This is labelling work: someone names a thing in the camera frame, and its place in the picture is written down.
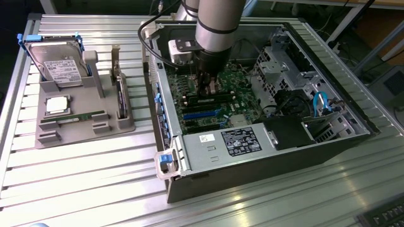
hard drive label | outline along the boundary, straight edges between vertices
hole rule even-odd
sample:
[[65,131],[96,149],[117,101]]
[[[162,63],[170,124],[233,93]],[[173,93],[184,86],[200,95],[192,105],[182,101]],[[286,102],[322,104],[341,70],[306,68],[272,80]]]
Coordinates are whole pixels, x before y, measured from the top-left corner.
[[230,156],[244,155],[261,150],[258,140],[250,127],[221,132]]
[[44,64],[57,84],[81,80],[74,60],[45,61]]

